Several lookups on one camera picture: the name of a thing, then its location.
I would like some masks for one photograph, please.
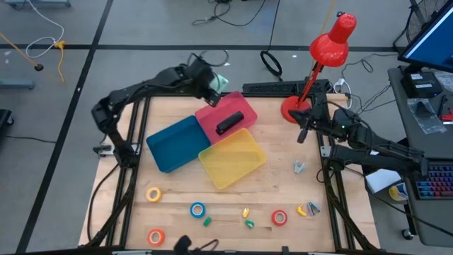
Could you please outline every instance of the lamp base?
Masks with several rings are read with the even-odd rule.
[[[283,101],[282,107],[280,108],[283,118],[291,123],[296,123],[296,120],[291,117],[289,110],[306,111],[311,108],[310,102],[307,100],[303,102],[298,102],[298,100],[298,96],[290,96]]]

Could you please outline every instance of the desk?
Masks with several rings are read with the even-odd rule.
[[[343,95],[329,95],[329,99],[346,105]],[[290,251],[335,250],[326,191],[324,185],[316,181],[316,172],[321,168],[316,133],[310,132],[304,144],[296,142],[299,127],[285,121],[280,114],[283,98],[247,98],[247,101],[258,114],[255,125],[249,130],[265,151],[267,162],[237,183],[219,191],[198,159],[171,174],[163,174],[157,169],[149,148],[145,145],[139,165],[127,249],[151,249],[147,234],[151,229],[161,228],[166,240],[157,249],[172,250],[179,237],[186,234],[193,241],[191,249],[216,238],[220,241],[217,250],[281,251],[282,246],[288,246]],[[205,105],[204,101],[195,98],[152,98],[145,138],[192,115]],[[118,125],[123,137],[129,125],[131,108],[125,109]],[[300,174],[294,173],[296,159],[307,165]],[[100,160],[94,186],[115,164],[112,157]],[[111,176],[96,196],[92,218],[93,234],[110,214],[117,175],[118,172]],[[343,183],[352,219],[371,243],[379,247],[362,177],[344,171]],[[151,186],[157,186],[163,192],[158,203],[150,203],[145,198],[145,192]],[[206,205],[206,216],[212,218],[208,227],[203,226],[204,219],[190,216],[189,208],[195,201]],[[298,215],[297,206],[309,201],[320,205],[322,212],[314,217]],[[250,208],[247,219],[255,222],[253,229],[248,229],[243,222],[244,208]],[[278,209],[283,209],[288,214],[288,223],[281,227],[276,227],[270,219],[272,212]],[[343,223],[339,215],[337,218],[341,229]],[[342,247],[347,247],[345,238],[342,241]],[[80,238],[80,244],[85,243],[86,222]]]
[[[404,130],[408,138],[409,146],[421,149],[425,152],[425,157],[428,159],[453,159],[452,143],[453,143],[453,126],[446,125],[448,131],[446,133],[434,133],[425,135],[420,126],[412,116],[412,112],[407,105],[407,95],[401,85],[403,75],[398,68],[388,70],[391,87],[395,94],[396,104],[401,115]],[[443,95],[430,99],[431,105],[435,111],[439,108],[440,99]],[[453,107],[453,98],[444,106],[446,111],[448,107]],[[409,206],[411,212],[434,225],[441,226],[448,231],[453,231],[453,200],[416,200],[415,191],[409,180],[406,179],[406,187],[409,195]],[[453,247],[452,238],[436,229],[420,224],[417,221],[415,228],[420,236],[420,241],[425,245]]]

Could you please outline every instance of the blue bin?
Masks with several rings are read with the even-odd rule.
[[[211,146],[194,115],[148,137],[147,144],[157,167],[164,173],[191,162]]]

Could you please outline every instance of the lamp shade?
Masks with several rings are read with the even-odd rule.
[[[340,16],[329,33],[320,35],[310,45],[311,56],[327,67],[339,67],[346,62],[349,47],[348,38],[357,25],[351,14]]]

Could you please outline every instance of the plastic container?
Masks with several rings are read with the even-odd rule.
[[[245,128],[200,152],[198,157],[218,189],[266,162],[264,151]]]
[[[224,134],[218,135],[215,131],[217,125],[237,111],[242,112],[243,120],[239,121]],[[241,128],[250,127],[258,118],[256,112],[239,91],[231,92],[223,97],[215,108],[205,106],[197,110],[195,116],[212,144],[217,143]]]
[[[169,173],[194,160],[211,142],[195,116],[189,116],[147,138],[157,167]]]

